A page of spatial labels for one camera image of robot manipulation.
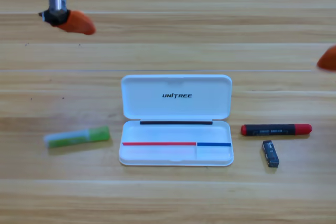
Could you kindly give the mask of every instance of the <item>green cap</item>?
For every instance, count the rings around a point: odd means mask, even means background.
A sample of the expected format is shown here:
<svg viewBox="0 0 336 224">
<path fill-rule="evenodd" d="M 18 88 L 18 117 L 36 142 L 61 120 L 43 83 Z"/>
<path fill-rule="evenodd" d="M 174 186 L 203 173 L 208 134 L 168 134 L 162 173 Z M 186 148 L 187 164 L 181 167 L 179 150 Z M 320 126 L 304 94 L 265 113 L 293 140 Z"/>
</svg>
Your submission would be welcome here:
<svg viewBox="0 0 336 224">
<path fill-rule="evenodd" d="M 110 130 L 107 126 L 89 129 L 90 142 L 107 141 L 110 137 Z"/>
</svg>

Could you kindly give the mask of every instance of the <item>glue stick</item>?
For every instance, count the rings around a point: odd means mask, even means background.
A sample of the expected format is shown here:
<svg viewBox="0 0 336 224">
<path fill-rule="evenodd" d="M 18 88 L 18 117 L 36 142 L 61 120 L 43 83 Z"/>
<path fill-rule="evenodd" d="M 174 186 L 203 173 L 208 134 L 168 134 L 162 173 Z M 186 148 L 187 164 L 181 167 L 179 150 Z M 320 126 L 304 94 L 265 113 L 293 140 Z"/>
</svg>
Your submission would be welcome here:
<svg viewBox="0 0 336 224">
<path fill-rule="evenodd" d="M 103 126 L 81 131 L 49 134 L 44 137 L 44 142 L 47 148 L 55 148 L 74 144 L 107 141 L 108 139 L 110 139 L 110 130 L 107 126 Z"/>
</svg>

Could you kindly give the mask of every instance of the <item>open case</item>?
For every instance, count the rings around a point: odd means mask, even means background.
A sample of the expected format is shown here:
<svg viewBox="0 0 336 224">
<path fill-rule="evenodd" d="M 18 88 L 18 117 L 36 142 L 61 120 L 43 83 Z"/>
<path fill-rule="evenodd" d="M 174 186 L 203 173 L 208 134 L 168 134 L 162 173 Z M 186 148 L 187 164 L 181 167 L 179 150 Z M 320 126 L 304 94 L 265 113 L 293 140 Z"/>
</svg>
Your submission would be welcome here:
<svg viewBox="0 0 336 224">
<path fill-rule="evenodd" d="M 121 80 L 125 165 L 227 166 L 234 160 L 232 81 L 219 74 L 132 75 Z"/>
</svg>

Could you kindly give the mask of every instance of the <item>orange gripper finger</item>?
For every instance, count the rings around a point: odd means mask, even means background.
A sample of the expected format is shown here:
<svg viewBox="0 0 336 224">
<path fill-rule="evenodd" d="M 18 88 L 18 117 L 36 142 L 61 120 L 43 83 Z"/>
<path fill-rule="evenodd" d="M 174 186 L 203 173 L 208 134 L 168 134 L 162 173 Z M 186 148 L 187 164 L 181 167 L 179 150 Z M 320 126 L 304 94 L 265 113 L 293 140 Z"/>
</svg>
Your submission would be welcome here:
<svg viewBox="0 0 336 224">
<path fill-rule="evenodd" d="M 329 48 L 317 62 L 317 66 L 324 70 L 336 71 L 336 45 Z"/>
<path fill-rule="evenodd" d="M 92 35 L 96 32 L 92 20 L 78 10 L 71 10 L 67 22 L 56 26 L 68 33 Z"/>
</svg>

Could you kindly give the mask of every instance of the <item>red marker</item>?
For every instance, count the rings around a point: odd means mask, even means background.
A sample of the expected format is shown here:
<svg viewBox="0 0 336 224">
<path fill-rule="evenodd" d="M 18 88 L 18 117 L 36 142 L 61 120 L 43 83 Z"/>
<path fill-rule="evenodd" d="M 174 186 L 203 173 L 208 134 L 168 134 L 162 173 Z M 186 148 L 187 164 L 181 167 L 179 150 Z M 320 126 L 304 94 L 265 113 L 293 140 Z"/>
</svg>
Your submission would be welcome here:
<svg viewBox="0 0 336 224">
<path fill-rule="evenodd" d="M 245 124 L 244 136 L 306 135 L 312 131 L 310 124 Z"/>
</svg>

